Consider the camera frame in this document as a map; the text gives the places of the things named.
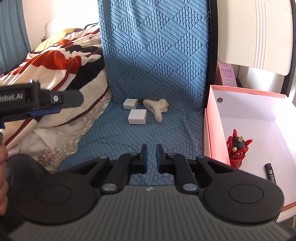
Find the person's left hand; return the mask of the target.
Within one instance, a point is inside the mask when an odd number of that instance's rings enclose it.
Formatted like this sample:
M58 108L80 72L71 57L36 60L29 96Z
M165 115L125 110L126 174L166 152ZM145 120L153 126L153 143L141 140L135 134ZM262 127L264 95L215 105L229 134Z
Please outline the person's left hand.
M6 181L6 161L8 159L8 151L6 146L2 143L3 134L1 133L1 145L0 145L0 215L6 213L8 205L7 192L9 185Z

